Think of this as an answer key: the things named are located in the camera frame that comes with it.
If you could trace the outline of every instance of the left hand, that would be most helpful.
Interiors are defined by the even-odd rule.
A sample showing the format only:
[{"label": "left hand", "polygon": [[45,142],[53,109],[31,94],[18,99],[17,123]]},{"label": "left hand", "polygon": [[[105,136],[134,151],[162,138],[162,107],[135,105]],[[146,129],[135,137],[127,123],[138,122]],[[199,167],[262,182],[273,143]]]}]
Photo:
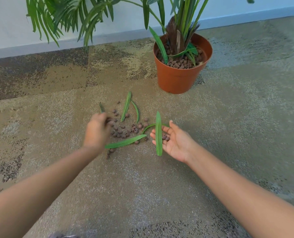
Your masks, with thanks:
[{"label": "left hand", "polygon": [[105,125],[106,113],[94,114],[86,127],[83,147],[95,148],[101,153],[110,139],[110,124]]}]

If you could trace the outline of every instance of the forearm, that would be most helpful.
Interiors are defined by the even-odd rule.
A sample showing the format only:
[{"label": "forearm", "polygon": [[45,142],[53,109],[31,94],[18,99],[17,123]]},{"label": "forearm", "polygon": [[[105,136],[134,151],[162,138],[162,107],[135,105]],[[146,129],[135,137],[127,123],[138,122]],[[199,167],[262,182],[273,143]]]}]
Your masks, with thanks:
[{"label": "forearm", "polygon": [[81,148],[0,193],[0,237],[22,237],[98,152]]},{"label": "forearm", "polygon": [[294,237],[294,207],[200,146],[187,164],[253,237]]}]

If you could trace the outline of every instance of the white wall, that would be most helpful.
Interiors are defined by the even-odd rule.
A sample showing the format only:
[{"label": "white wall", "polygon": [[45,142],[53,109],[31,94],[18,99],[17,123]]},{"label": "white wall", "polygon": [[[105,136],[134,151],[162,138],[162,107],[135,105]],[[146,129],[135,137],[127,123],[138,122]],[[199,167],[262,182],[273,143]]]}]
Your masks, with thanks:
[{"label": "white wall", "polygon": [[[170,18],[171,5],[169,0],[164,1],[167,22]],[[248,4],[246,0],[209,0],[200,20],[293,6],[294,0],[255,0],[254,4]],[[159,13],[156,3],[153,4],[152,9],[156,14]],[[38,31],[32,32],[30,18],[26,18],[26,13],[26,0],[0,0],[0,48],[47,42],[45,36],[39,40]],[[159,26],[152,15],[149,25]],[[97,24],[94,36],[143,28],[142,9],[131,3],[120,2],[114,6],[114,22],[105,18],[103,23]],[[61,39],[68,40],[77,37],[77,33],[69,32]]]}]

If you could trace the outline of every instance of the terracotta pot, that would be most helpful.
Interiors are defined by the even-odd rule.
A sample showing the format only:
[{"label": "terracotta pot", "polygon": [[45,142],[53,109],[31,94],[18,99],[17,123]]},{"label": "terracotta pot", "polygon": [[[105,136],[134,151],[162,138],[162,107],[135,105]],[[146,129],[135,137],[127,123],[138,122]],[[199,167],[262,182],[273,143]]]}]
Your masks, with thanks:
[{"label": "terracotta pot", "polygon": [[[167,41],[167,35],[161,36],[160,39],[163,44],[165,44]],[[211,58],[212,46],[208,40],[198,34],[193,34],[191,42],[194,46],[203,51],[204,63],[190,69],[177,69],[163,64],[157,58],[159,52],[158,45],[157,43],[154,44],[154,58],[157,66],[158,85],[162,90],[172,94],[181,94],[188,91],[197,79],[200,71]]]}]

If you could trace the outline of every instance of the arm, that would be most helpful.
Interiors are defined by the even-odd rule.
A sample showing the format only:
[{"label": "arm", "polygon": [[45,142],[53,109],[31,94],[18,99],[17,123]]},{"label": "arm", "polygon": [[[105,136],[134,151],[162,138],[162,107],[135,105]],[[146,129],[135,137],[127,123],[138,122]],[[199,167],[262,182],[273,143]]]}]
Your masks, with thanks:
[{"label": "arm", "polygon": [[172,121],[163,131],[170,135],[163,149],[196,172],[253,237],[294,237],[294,206],[229,168]]},{"label": "arm", "polygon": [[105,120],[105,113],[94,115],[81,149],[0,193],[0,237],[23,237],[75,177],[102,152],[110,134]]}]

